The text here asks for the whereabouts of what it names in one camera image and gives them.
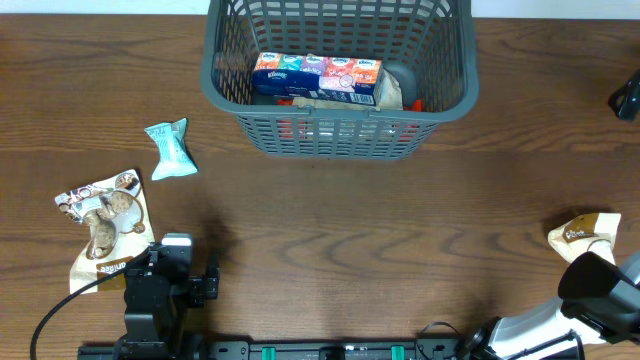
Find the teal wipes packet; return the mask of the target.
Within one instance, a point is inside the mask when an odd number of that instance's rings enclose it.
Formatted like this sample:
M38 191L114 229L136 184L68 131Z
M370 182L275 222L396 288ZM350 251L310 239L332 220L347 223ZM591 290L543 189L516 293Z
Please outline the teal wipes packet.
M187 125L188 119L182 118L172 123L163 122L144 129L159 152L159 162L151 175L152 181L189 176L198 172L196 164L186 149Z

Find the cream brown snack bag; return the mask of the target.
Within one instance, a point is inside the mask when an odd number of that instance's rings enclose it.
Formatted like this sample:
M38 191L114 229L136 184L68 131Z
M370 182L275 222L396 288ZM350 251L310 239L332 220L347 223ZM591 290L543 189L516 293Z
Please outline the cream brown snack bag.
M587 252L592 252L615 265L613 250L620 221L620 213L580 215L550 231L547 240L568 263Z

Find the orange brown snack bar pack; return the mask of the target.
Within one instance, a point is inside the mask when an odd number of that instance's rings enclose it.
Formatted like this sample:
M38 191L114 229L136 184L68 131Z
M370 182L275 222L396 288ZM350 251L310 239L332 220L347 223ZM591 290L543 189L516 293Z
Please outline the orange brown snack bar pack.
M276 104L278 106L290 106L294 105L295 101L302 101L302 98L297 99L278 99ZM415 100L411 106L403 106L403 110L412 112L421 112L424 110L423 101L421 99ZM365 142L378 138L381 141L391 141L393 136L400 130L400 142L409 142L417 133L419 128L418 124L408 124L401 126L398 121L392 121L388 125L378 125L376 121L363 121L362 124L358 124L357 121L333 121L320 119L317 121L301 120L297 129L299 132L300 140L312 140L317 135L322 141L329 141L337 139L338 141L347 141L358 138L358 140ZM278 133L283 139L293 139L293 123L292 120L278 120Z

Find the beige paper pouch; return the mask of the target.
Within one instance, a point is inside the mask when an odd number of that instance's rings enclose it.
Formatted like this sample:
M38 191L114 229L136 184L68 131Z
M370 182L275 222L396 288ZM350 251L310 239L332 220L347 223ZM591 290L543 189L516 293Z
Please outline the beige paper pouch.
M398 80L380 60L324 57L318 89L293 106L316 109L402 110Z

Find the Kleenex tissue multipack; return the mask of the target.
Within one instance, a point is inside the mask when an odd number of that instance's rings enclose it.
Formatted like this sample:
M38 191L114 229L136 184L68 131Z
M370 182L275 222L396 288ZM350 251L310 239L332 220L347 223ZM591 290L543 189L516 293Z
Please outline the Kleenex tissue multipack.
M318 89L324 57L329 56L262 52L252 73L253 87L262 95L308 97Z

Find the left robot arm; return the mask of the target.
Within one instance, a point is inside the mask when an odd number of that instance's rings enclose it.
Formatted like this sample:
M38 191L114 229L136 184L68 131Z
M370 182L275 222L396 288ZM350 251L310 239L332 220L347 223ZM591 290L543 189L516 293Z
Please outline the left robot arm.
M206 359L204 337L185 331L188 312L219 295L220 269L211 255L205 273L190 273L193 238L168 233L125 267L126 334L114 345L113 358Z

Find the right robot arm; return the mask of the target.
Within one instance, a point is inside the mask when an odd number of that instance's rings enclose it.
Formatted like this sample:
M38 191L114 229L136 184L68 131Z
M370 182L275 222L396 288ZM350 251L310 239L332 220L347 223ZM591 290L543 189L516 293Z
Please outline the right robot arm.
M612 253L619 213L580 215L548 234L569 262L558 295L478 329L459 350L469 359L583 359L589 344L639 343L639 254L618 266Z

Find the cookie snack bag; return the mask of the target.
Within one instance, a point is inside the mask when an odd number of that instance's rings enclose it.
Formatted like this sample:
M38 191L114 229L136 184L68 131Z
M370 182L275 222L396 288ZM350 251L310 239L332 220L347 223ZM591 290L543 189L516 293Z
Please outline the cookie snack bag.
M142 183L134 169L59 194L55 203L90 232L88 244L70 270L71 292L123 269L155 242Z

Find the grey plastic mesh basket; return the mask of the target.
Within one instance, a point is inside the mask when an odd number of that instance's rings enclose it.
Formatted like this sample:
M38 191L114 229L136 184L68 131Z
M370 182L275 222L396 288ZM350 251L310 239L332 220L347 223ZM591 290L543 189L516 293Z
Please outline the grey plastic mesh basket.
M208 100L261 151L400 159L479 94L470 0L213 0Z

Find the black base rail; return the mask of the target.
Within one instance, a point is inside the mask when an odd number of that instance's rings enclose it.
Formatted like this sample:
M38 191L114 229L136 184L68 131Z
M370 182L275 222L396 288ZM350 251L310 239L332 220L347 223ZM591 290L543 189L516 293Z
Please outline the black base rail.
M455 338L417 339L410 342L369 343L272 343L250 344L225 341L205 344L194 340L179 355L146 354L140 346L118 341L114 346L81 346L79 360L111 359L198 359L198 360L454 360L477 359L462 356L461 340Z

